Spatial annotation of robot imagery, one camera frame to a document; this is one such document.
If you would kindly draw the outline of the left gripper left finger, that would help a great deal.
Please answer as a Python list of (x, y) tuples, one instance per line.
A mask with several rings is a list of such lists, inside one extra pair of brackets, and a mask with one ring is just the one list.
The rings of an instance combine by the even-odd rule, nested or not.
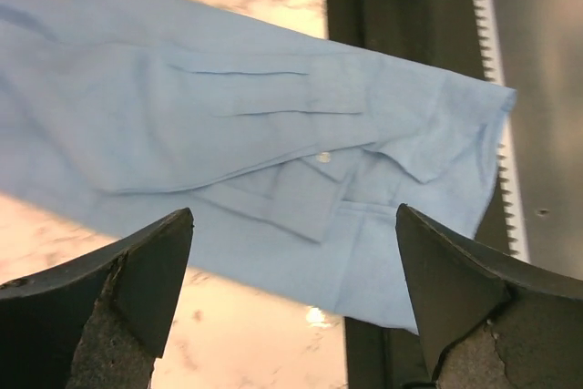
[(193, 236), (176, 210), (126, 238), (1, 286), (4, 388), (148, 388)]

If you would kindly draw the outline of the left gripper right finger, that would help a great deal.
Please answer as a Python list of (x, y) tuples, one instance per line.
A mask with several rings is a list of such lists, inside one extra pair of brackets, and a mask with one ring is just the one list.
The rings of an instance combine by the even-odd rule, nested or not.
[(405, 204), (396, 235), (436, 387), (581, 387), (580, 280), (472, 241)]

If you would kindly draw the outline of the blue long sleeve shirt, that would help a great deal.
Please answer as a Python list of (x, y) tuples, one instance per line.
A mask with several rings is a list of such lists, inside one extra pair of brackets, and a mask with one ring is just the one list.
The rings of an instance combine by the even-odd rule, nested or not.
[(476, 233), (514, 90), (188, 0), (1, 0), (1, 190), (123, 237), (172, 210), (191, 262), (414, 331), (406, 203)]

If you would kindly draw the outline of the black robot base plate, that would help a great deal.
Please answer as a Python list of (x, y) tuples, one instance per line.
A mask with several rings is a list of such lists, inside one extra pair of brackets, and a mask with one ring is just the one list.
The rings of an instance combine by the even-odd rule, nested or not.
[[(488, 79), (474, 0), (326, 0), (332, 40)], [(352, 388), (434, 388), (419, 335), (344, 322)]]

